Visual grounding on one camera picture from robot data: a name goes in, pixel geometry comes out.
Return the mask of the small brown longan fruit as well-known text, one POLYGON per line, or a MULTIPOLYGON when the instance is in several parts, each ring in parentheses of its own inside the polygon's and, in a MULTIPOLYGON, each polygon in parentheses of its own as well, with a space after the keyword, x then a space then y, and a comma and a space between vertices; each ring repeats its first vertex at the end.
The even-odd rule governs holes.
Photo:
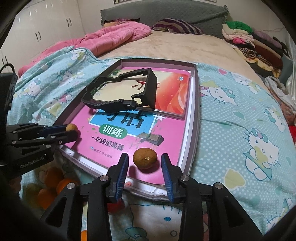
POLYGON ((78 127, 73 124, 73 123, 70 123, 66 126, 66 131, 76 131, 78 132, 78 127))

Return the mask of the orange tangerine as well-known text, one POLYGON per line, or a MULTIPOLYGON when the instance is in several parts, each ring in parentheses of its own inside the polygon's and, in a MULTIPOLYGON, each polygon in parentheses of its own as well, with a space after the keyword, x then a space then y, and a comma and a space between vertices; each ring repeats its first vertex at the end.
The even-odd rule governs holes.
POLYGON ((49 188, 56 188, 64 178, 63 172, 57 167, 51 167, 45 172, 44 184, 49 188))
POLYGON ((74 183, 75 185, 79 185, 79 181, 72 179, 72 178, 64 178, 62 179, 58 185, 56 186, 56 192, 57 194, 60 194, 61 191, 69 184, 74 183))
POLYGON ((37 203, 41 208, 46 210, 57 197, 57 193, 54 189, 44 188, 41 189, 37 196, 37 203))

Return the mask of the red cherry tomato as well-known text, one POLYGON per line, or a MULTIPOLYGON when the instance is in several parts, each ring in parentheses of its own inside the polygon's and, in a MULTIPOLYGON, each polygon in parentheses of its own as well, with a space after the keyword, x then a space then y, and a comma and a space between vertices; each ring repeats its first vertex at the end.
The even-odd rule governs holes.
POLYGON ((116 203, 108 203, 107 204, 107 210, 108 210, 109 214, 117 213, 124 208, 125 208, 125 203, 122 199, 120 199, 116 203))

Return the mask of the large brown longan fruit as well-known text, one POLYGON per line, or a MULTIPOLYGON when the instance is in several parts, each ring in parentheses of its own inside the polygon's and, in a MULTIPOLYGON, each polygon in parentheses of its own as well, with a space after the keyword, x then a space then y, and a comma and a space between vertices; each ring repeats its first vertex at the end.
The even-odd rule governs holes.
POLYGON ((133 154, 133 163, 137 168, 145 170, 151 168, 158 160, 157 153, 150 148, 139 148, 133 154))

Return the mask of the pink exercise book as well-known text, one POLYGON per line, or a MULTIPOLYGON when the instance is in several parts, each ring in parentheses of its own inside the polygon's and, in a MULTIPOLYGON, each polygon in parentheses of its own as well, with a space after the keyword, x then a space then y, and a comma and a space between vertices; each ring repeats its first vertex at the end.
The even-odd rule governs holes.
POLYGON ((72 123, 78 127, 79 138, 68 144, 69 154, 90 171, 105 172, 122 153, 133 157, 139 148, 153 149, 158 157, 168 154, 171 163, 182 170, 188 160, 191 135, 191 72, 187 106, 183 118, 149 108, 105 113, 87 106, 77 108, 72 123))

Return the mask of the grey cardboard box tray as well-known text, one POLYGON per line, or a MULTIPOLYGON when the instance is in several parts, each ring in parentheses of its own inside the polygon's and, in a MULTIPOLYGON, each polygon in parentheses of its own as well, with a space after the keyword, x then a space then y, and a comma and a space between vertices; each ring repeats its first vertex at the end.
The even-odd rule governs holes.
POLYGON ((122 153, 149 148, 189 174, 197 148, 200 96, 197 65, 151 58, 123 58, 103 71, 62 112, 56 124, 75 124, 77 141, 61 154, 94 177, 106 174, 122 153), (156 106, 106 113, 102 104, 147 95, 147 79, 157 79, 156 106))

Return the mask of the hello kitty blue quilt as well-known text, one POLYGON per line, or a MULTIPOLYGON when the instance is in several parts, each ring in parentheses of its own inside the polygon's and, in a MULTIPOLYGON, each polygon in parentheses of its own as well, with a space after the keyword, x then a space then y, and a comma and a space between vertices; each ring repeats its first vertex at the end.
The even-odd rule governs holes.
MULTIPOLYGON (((46 103, 63 94, 76 97, 115 59, 99 60, 70 47, 46 57, 16 85, 8 124, 51 126, 58 113, 46 103)), ((197 64, 201 80, 201 126, 191 177, 223 183, 262 233, 295 206, 295 145, 276 100, 265 90, 251 92, 234 73, 197 64)))

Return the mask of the white wardrobe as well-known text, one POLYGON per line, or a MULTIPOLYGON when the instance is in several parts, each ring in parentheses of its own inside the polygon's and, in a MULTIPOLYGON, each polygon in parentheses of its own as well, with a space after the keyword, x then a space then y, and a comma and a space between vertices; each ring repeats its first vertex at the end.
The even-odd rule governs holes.
POLYGON ((32 1, 15 17, 1 47, 1 66, 15 71, 59 41, 84 36, 78 1, 32 1))

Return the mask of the pink quilt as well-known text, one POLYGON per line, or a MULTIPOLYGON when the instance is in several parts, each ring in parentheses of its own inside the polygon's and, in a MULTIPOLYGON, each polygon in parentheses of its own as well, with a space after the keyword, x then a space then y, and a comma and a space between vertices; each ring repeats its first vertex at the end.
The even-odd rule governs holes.
POLYGON ((102 29, 86 34, 82 38, 60 41, 44 50, 39 56, 33 59, 29 64, 18 70, 21 77, 28 69, 40 62, 45 57, 61 50, 65 47, 86 48, 94 56, 99 57, 123 44, 140 40, 149 36, 152 30, 149 26, 136 21, 112 22, 102 29))

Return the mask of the red cream booklet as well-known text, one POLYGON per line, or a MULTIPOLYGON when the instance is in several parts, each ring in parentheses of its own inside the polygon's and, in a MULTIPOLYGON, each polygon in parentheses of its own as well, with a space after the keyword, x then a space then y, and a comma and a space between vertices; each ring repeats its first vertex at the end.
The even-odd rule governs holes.
MULTIPOLYGON (((166 113, 175 118, 183 118, 186 112, 189 91, 190 73, 188 71, 153 68, 157 77, 155 111, 166 113)), ((130 100, 133 94, 143 92, 147 77, 136 75, 121 82, 107 82, 93 94, 94 100, 111 101, 116 99, 130 100)))

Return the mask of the beige bed sheet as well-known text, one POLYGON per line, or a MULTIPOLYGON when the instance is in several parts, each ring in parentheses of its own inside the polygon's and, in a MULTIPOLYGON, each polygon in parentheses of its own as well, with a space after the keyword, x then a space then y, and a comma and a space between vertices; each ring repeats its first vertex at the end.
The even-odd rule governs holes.
POLYGON ((215 65, 243 75, 261 88, 267 89, 259 76, 231 45, 209 35, 178 35, 152 31, 149 36, 121 45, 103 54, 99 59, 138 56, 215 65))

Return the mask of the striped purple pillow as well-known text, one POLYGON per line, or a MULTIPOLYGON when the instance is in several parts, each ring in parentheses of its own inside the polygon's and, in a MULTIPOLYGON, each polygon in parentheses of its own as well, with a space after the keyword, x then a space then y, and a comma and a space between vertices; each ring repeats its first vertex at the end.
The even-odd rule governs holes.
POLYGON ((195 27, 184 20, 172 18, 165 18, 157 21, 151 29, 173 34, 203 35, 203 32, 198 27, 195 27))

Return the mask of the pile of folded clothes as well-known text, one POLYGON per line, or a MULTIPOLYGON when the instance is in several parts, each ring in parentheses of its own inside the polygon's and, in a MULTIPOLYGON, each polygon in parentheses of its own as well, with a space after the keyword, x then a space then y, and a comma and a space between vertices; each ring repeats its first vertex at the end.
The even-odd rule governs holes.
POLYGON ((239 21, 223 23, 222 35, 256 74, 262 77, 280 77, 283 56, 288 56, 285 43, 239 21))

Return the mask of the grey bed headboard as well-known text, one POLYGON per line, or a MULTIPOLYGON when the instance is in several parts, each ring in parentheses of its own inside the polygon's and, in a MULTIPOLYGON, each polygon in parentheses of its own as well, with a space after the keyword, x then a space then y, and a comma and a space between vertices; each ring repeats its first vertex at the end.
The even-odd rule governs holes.
POLYGON ((222 39, 222 24, 226 22, 229 10, 227 6, 215 6, 199 1, 137 1, 103 9, 100 13, 102 24, 116 19, 131 19, 151 27, 166 18, 184 20, 199 28, 205 35, 222 39))

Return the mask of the black plastic frame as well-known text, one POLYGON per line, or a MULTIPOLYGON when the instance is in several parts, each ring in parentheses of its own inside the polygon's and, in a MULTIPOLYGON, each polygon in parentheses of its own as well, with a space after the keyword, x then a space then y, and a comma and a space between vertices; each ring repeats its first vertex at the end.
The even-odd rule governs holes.
POLYGON ((106 113, 135 110, 136 108, 146 106, 154 109, 156 105, 157 81, 158 79, 151 68, 133 70, 122 73, 117 77, 99 75, 86 87, 86 93, 81 98, 81 101, 89 108, 101 109, 106 113), (104 85, 109 83, 121 83, 138 75, 146 77, 144 90, 140 93, 132 94, 130 96, 130 100, 120 98, 111 101, 100 101, 93 98, 97 90, 99 90, 104 85))

